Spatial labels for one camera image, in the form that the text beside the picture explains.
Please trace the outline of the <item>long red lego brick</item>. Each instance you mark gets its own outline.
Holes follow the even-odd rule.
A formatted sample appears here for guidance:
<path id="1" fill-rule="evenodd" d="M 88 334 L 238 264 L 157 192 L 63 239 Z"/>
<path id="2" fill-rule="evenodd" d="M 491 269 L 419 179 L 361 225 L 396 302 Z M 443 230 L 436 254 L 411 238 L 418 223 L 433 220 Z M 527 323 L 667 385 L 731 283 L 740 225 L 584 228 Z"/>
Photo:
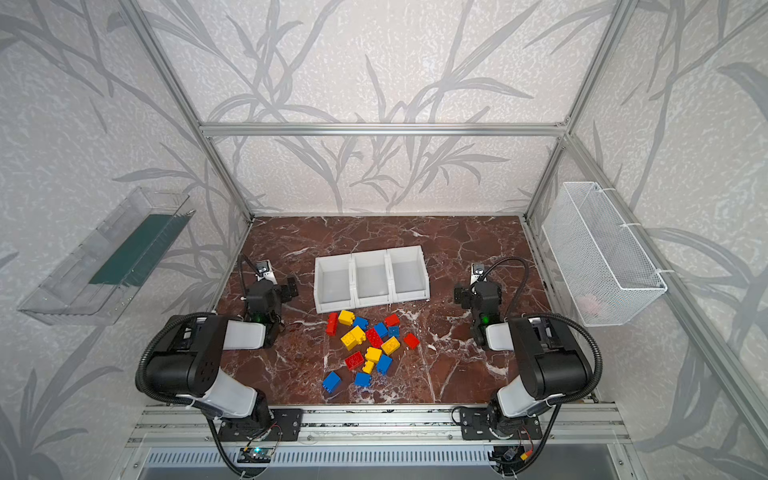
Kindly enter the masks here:
<path id="1" fill-rule="evenodd" d="M 339 318 L 339 313 L 338 312 L 332 312 L 329 315 L 328 322 L 327 322 L 327 325 L 326 325 L 326 330 L 325 330 L 325 333 L 328 336 L 335 336 L 336 335 L 337 329 L 338 329 L 338 318 Z"/>

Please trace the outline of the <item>large yellow lego brick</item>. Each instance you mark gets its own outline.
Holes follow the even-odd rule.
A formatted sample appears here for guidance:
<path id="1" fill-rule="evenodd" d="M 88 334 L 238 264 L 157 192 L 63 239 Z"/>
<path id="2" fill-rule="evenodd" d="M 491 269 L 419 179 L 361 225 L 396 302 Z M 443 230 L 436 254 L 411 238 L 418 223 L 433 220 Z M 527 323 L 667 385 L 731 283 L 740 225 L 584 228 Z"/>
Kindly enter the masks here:
<path id="1" fill-rule="evenodd" d="M 342 344 L 348 351 L 362 345 L 366 340 L 366 332 L 359 326 L 355 326 L 341 337 Z"/>

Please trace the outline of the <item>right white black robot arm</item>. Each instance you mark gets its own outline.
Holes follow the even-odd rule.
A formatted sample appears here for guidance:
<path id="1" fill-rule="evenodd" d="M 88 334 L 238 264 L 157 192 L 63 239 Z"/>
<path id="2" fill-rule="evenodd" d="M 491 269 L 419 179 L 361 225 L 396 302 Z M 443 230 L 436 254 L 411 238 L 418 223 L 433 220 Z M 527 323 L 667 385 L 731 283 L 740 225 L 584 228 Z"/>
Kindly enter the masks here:
<path id="1" fill-rule="evenodd" d="M 457 285 L 454 302 L 471 312 L 471 333 L 485 350 L 512 352 L 518 376 L 489 402 L 491 428 L 533 417 L 590 395 L 604 369 L 602 352 L 579 323 L 557 313 L 501 314 L 501 287 Z"/>

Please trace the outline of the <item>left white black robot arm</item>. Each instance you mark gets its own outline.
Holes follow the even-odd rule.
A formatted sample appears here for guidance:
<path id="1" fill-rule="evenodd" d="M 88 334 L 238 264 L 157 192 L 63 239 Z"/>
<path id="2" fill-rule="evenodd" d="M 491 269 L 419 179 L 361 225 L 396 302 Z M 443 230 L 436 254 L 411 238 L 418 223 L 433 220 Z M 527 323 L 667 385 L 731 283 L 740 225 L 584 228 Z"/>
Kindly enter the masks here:
<path id="1" fill-rule="evenodd" d="M 150 340 L 135 374 L 137 389 L 153 400 L 195 407 L 213 419 L 272 425 L 266 395 L 228 375 L 223 353 L 274 346 L 283 319 L 282 306 L 299 295 L 297 281 L 284 284 L 261 278 L 246 289 L 246 314 L 198 312 L 172 316 Z"/>

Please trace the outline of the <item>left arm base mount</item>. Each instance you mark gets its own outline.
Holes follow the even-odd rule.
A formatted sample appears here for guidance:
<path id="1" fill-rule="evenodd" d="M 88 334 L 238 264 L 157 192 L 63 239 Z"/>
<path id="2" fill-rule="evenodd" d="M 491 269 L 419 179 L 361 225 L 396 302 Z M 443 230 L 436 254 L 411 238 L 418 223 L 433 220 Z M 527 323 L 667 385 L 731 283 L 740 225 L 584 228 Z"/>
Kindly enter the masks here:
<path id="1" fill-rule="evenodd" d="M 294 442 L 298 440 L 303 413 L 300 408 L 276 408 L 240 419 L 224 418 L 217 437 L 222 442 Z"/>

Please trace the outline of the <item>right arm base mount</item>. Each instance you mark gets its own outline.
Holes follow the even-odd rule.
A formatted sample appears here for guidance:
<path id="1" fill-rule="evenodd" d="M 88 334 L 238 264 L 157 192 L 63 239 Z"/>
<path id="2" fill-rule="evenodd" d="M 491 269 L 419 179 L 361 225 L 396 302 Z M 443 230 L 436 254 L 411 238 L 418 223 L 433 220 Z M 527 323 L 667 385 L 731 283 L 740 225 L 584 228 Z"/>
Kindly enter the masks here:
<path id="1" fill-rule="evenodd" d="M 507 417 L 499 407 L 455 407 L 451 418 L 465 441 L 540 440 L 541 423 L 535 416 Z"/>

